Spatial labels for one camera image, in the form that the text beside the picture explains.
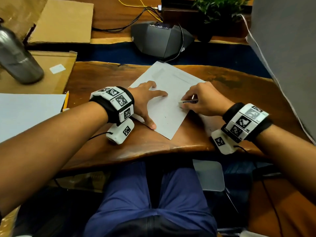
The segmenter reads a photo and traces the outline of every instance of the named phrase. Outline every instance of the blue pants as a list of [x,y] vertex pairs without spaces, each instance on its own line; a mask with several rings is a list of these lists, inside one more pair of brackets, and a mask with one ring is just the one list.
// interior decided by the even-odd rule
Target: blue pants
[[144,162],[127,164],[114,174],[84,236],[104,237],[120,223],[152,215],[161,215],[188,230],[204,230],[216,236],[216,221],[195,170],[178,168],[164,174],[159,206],[152,209]]

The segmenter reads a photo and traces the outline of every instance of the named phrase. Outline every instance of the yellow cable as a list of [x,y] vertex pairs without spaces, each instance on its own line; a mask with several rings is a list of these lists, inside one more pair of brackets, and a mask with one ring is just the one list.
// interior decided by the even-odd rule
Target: yellow cable
[[[124,4],[124,3],[122,3],[124,6],[126,6],[126,7],[146,7],[145,5],[144,5],[144,3],[142,2],[142,0],[140,0],[141,1],[141,3],[143,4],[142,6],[132,6],[132,5],[127,5],[127,4]],[[154,13],[152,13],[151,11],[149,11],[149,10],[147,10],[149,13],[150,13],[150,15],[152,15],[154,18],[156,18],[157,19],[157,21],[160,21],[160,22],[162,22],[162,20],[160,20],[158,17],[156,17],[155,15],[154,15]]]

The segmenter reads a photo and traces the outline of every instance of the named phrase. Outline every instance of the green leaves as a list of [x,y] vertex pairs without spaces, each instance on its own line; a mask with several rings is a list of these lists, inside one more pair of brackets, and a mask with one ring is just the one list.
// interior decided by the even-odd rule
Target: green leaves
[[242,5],[247,5],[249,0],[194,0],[200,12],[206,16],[205,23],[217,20],[235,21],[237,14],[242,11]]

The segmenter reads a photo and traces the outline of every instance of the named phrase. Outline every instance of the forearm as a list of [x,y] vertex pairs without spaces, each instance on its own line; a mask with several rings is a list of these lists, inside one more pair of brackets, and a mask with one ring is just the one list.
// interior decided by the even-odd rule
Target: forearm
[[2,215],[50,180],[107,120],[102,106],[88,102],[1,143]]
[[310,201],[316,203],[316,147],[272,125],[258,135],[255,145]]

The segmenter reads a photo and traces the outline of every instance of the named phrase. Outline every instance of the wood grain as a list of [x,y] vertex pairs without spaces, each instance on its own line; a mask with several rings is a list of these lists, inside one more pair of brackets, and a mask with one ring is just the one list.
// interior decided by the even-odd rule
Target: wood grain
[[[126,7],[122,5],[118,0],[73,0],[80,2],[88,2],[94,4],[92,26],[100,29],[110,29],[123,27],[129,24],[141,11],[142,8]],[[157,7],[161,4],[161,0],[142,0],[145,5],[151,7]],[[121,0],[121,2],[129,5],[141,5],[140,0]],[[145,12],[137,21],[154,21],[155,19]],[[107,33],[92,31],[92,39],[104,39],[104,38],[126,38],[130,37],[130,27],[126,28],[119,33]],[[225,38],[225,37],[213,37],[212,40],[221,40],[228,42],[246,43],[244,38]]]
[[[257,105],[270,113],[275,124],[308,140],[290,106],[272,80],[222,67],[198,65],[176,67],[212,82],[222,94],[234,102]],[[91,92],[106,86],[127,88],[148,68],[149,66],[103,62],[76,62],[65,88],[65,91],[70,93],[68,107],[72,108],[87,102]],[[172,140],[150,130],[139,121],[134,120],[134,123],[134,130],[123,144],[115,145],[105,135],[101,135],[88,141],[62,171],[101,167],[162,153],[215,151],[204,131],[203,122],[193,112],[189,112]],[[97,133],[106,131],[110,125],[106,124]],[[250,142],[244,141],[242,146],[253,154],[263,156]]]

